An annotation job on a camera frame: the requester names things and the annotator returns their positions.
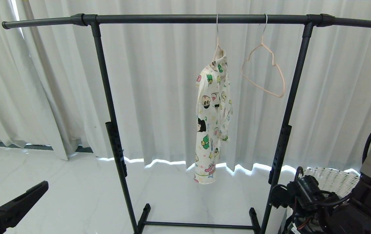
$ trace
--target black metal clothes rack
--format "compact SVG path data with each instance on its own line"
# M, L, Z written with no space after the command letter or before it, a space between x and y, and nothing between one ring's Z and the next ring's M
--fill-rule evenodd
M260 227L256 212L254 208L249 209L249 216L252 221L250 226L241 225L214 225L214 224L195 224L195 223L173 223L173 222L152 222L148 221L148 215L151 206L147 203L143 209L139 222L136 222L135 214L133 212L132 201L130 200L129 190L126 183L126 164L123 157L122 144L120 142L119 131L117 128L116 113L111 95L111 87L109 84L109 77L106 68L106 61L103 52L100 24L137 24L137 23L161 23L161 24L215 24L218 17L219 24L254 24L265 23L265 15L85 15L76 14L70 17L50 18L50 19L32 19L15 22L2 22L5 29L21 28L21 27L35 27L44 25L79 25L91 26L94 42L96 44L96 52L102 76L106 101L110 114L110 122L105 123L108 132L109 140L112 147L114 161L116 162L117 172L119 174L120 184L122 185L123 195L125 196L127 211L129 213L130 221L134 234L142 234L146 225L159 226L175 226L175 227L201 227L201 228L231 228L231 229L247 229L253 230L255 234L265 234L270 212L271 212L271 191L278 183L279 175L281 173L282 163L284 161L286 147L288 145L289 135L291 133L291 126L289 119L291 117L292 108L297 94L299 80L304 65L309 40L314 26L326 27L331 25L343 25L362 28L371 28L371 20L363 19L347 19L336 18L327 14L320 15L268 15L268 24L300 24L304 25L304 32L302 34L301 48L299 50L297 65L295 67L294 78L292 80L291 89L289 92L288 102L286 104L284 119L282 121L281 131L279 132L279 139L276 146L275 156L273 159L272 169L269 175L270 192L268 201Z

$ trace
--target floor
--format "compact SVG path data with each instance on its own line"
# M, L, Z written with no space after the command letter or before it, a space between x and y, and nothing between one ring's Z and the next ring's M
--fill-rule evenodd
M127 162L127 183L138 221L146 203L148 221L251 225L249 208L261 221L269 192L268 168L231 172L218 167L213 184L194 182L184 164ZM294 178L283 170L282 184ZM113 160L77 153L68 162L53 151L0 148L0 206L46 180L49 190L7 234L132 234ZM284 209L273 209L267 233L276 234ZM250 234L247 230L146 226L144 234Z

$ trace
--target rack base bar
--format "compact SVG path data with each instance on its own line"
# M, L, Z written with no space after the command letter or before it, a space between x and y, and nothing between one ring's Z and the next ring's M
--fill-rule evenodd
M171 226L171 227L190 227L190 228L226 228L226 229L242 229L242 230L253 230L254 234L258 234L260 230L259 222L256 217L254 208L249 210L249 215L252 220L252 226L244 225L212 225L212 224L194 224L194 223L174 223L174 222L153 222L147 221L151 206L147 203L143 208L142 216L138 222L139 234L142 234L145 225L153 226Z

